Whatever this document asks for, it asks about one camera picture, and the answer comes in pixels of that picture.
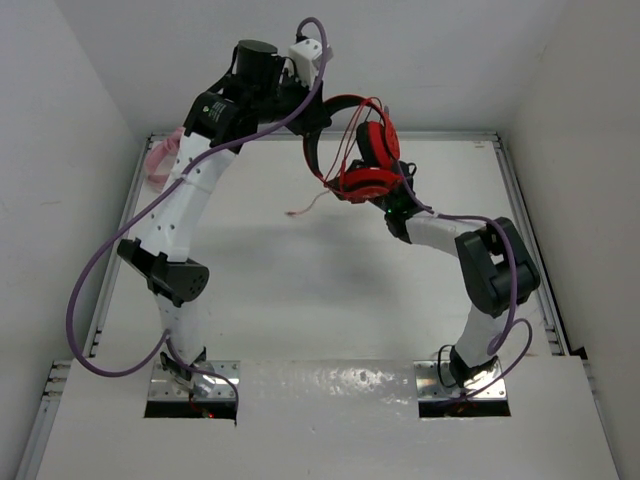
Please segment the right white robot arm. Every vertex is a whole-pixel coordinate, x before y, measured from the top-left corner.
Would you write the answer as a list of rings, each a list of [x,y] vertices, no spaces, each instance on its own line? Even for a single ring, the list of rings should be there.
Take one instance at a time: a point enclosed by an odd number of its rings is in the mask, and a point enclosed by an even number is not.
[[[401,183],[381,208],[395,238],[459,262],[471,309],[463,333],[450,347],[449,372],[454,385],[463,388],[493,366],[516,324],[518,306],[539,287],[540,273],[510,219],[437,212],[417,199],[409,178],[412,168],[402,161],[394,165]]]

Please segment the red black headphones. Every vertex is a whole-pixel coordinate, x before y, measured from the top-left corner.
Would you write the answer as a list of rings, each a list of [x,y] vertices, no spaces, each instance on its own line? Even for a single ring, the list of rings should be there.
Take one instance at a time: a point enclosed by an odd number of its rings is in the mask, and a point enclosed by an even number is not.
[[[386,196],[399,182],[400,176],[392,172],[400,159],[398,136],[388,111],[376,97],[353,94],[334,96],[323,103],[333,116],[351,109],[353,115],[343,133],[341,146],[332,169],[327,176],[320,170],[318,144],[320,132],[303,139],[303,153],[311,173],[324,188],[339,200],[364,203]]]

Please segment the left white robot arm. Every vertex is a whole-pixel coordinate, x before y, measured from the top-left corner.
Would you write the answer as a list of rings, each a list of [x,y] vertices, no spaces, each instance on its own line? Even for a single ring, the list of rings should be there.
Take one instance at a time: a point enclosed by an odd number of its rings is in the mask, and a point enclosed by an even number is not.
[[[206,266],[191,259],[199,220],[217,181],[270,124],[304,135],[325,122],[320,74],[332,53],[300,36],[281,56],[275,46],[241,40],[225,75],[194,100],[178,153],[146,231],[120,241],[117,253],[146,280],[167,332],[169,356],[192,366],[206,357],[197,298],[209,280]]]

